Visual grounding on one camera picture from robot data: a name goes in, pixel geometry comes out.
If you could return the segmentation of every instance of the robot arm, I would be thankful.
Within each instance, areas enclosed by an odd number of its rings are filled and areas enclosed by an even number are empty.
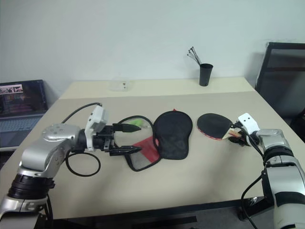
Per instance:
[[[5,213],[38,213],[47,203],[47,194],[54,188],[53,178],[70,151],[101,149],[111,156],[138,152],[134,146],[113,147],[115,131],[133,132],[139,127],[129,124],[106,125],[107,113],[96,106],[84,130],[78,126],[54,124],[43,130],[41,137],[26,148],[21,156],[17,175],[0,204],[0,221]]]
[[[274,228],[305,229],[305,174],[283,131],[259,129],[248,113],[238,121],[264,151],[262,184],[264,196],[274,204]]]

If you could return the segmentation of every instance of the pen holder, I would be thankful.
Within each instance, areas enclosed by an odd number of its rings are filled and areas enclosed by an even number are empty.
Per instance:
[[[213,69],[213,65],[209,63],[200,64],[200,77],[199,77],[200,86],[207,86],[209,84],[212,69]]]

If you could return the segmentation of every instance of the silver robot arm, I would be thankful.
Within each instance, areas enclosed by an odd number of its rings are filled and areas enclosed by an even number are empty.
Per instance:
[[[264,151],[262,184],[264,196],[274,203],[274,228],[305,229],[305,174],[283,131],[259,129],[248,113],[238,121]]]
[[[66,154],[76,145],[80,128],[55,124],[25,149],[17,175],[0,205],[0,219],[6,212],[38,212],[47,202]]]

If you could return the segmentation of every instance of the table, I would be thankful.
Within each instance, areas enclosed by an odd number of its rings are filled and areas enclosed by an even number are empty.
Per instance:
[[[211,78],[207,87],[200,86],[199,79],[135,80],[130,81],[128,90],[124,92],[111,91],[112,83],[113,81],[76,81],[69,86],[60,99],[254,91],[254,88],[243,77]]]
[[[90,102],[101,102],[110,114],[109,124],[131,115],[144,115],[154,121],[163,112],[186,112],[193,121],[190,151],[184,160],[162,159],[141,172],[133,172],[121,156],[110,157],[96,151],[101,171],[93,177],[77,177],[62,165],[50,190],[54,218],[88,217],[169,208],[239,199],[244,189],[259,175],[263,163],[251,147],[229,141],[215,141],[196,128],[197,118],[205,113],[222,114],[232,121],[248,112],[261,128],[283,130],[295,156],[305,167],[305,144],[255,91],[141,97],[59,99],[38,122],[0,172],[0,198],[16,175],[25,147],[37,139],[43,128],[61,122],[70,112]],[[93,107],[85,108],[68,123],[84,128]],[[71,158],[72,167],[90,173],[96,162],[87,156]],[[249,197],[263,194],[255,185]]]

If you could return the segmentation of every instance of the laptop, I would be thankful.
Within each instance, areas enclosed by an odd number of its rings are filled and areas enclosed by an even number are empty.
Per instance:
[[[0,83],[0,151],[17,148],[47,110],[42,80]]]

